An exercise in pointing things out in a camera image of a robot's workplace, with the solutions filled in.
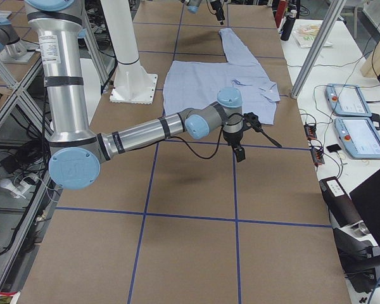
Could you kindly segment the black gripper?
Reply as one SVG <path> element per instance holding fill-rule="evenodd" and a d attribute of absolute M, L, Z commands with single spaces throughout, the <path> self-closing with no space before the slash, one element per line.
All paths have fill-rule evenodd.
<path fill-rule="evenodd" d="M 243 138 L 243 126 L 242 125 L 226 125 L 223 128 L 223 137 L 227 144 L 234 149 L 234 154 L 237 162 L 242 162 L 246 159 L 246 153 L 241 146 L 241 140 Z"/>
<path fill-rule="evenodd" d="M 220 0 L 209 0 L 209 3 L 211 5 L 211 8 L 213 10 L 213 14 L 216 16 L 217 19 L 224 19 L 224 11 L 222 7 L 222 2 Z M 224 21 L 219 20 L 219 24 L 223 25 Z"/>

